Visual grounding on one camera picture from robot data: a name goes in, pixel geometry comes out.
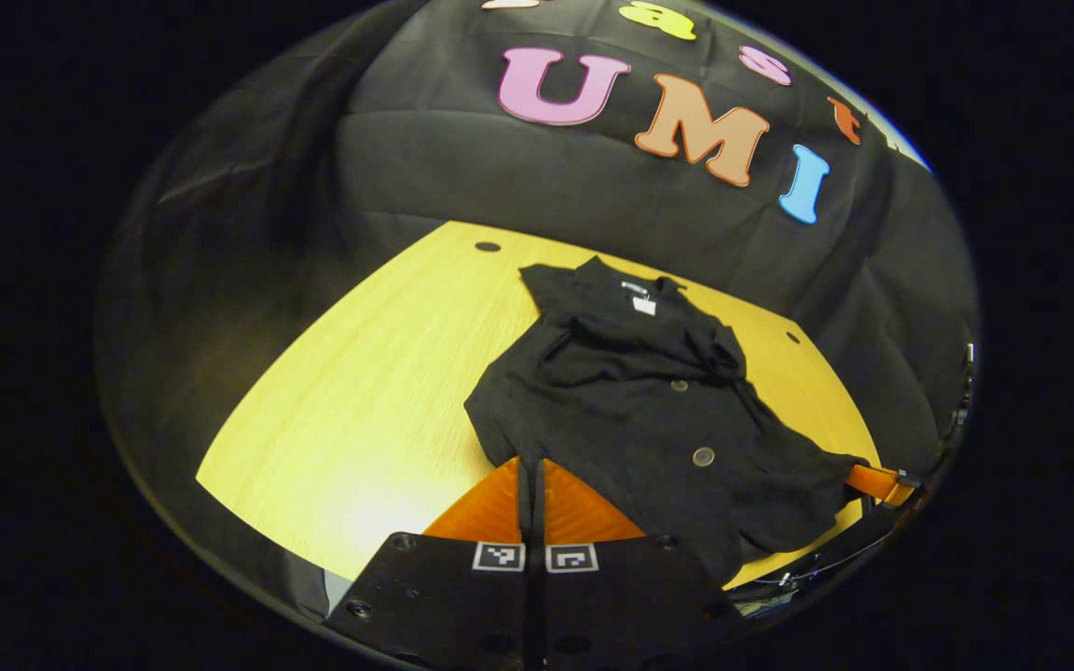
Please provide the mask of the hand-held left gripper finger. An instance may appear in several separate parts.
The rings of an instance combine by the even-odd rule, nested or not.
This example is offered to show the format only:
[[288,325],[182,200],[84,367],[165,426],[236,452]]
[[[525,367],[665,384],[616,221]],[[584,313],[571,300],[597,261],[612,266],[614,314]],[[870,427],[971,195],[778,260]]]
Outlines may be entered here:
[[673,534],[645,534],[578,476],[534,475],[549,670],[678,670],[745,634],[745,619]]
[[325,624],[413,670],[524,668],[532,495],[505,462],[422,533],[392,533]]

